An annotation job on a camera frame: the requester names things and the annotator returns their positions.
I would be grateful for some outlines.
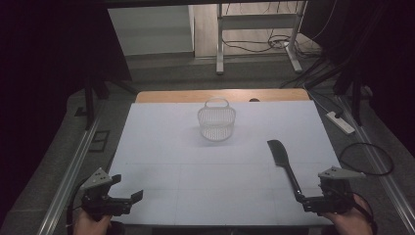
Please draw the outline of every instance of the human hand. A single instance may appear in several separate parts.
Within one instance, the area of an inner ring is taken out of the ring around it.
[[[81,210],[74,227],[74,235],[105,235],[111,226],[111,216],[104,215],[95,221],[86,211]]]
[[[369,206],[362,198],[356,194],[353,195],[353,198],[367,212],[370,211]],[[322,215],[335,224],[341,235],[373,235],[372,228],[366,217],[355,208],[342,214],[322,213]]]

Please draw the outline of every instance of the white basket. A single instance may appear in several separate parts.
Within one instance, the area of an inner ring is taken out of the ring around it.
[[[209,107],[213,100],[226,102],[225,107]],[[232,135],[236,112],[229,107],[229,102],[222,97],[213,97],[205,102],[205,107],[198,112],[202,135],[210,141],[223,141]]]

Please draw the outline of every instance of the wooden edge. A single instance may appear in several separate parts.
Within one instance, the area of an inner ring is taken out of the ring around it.
[[[304,89],[225,89],[225,90],[183,90],[183,91],[142,91],[136,103],[203,103],[211,97],[224,97],[229,102],[259,101],[306,101]]]

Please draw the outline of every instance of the white tabletop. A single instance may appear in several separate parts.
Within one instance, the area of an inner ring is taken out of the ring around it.
[[[122,180],[109,193],[144,190],[131,214],[116,217],[146,225],[321,225],[304,212],[283,168],[267,145],[286,147],[302,193],[321,196],[318,172],[340,166],[312,101],[231,103],[233,135],[210,142],[200,133],[203,103],[133,104],[110,175]]]

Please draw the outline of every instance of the basket handle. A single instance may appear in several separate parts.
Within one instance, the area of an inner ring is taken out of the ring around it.
[[[224,97],[220,97],[220,96],[215,96],[215,97],[211,97],[210,99],[208,99],[205,102],[205,107],[208,108],[208,103],[211,102],[211,101],[214,101],[214,100],[224,101],[224,102],[226,102],[226,106],[224,106],[224,108],[229,107],[229,102]]]

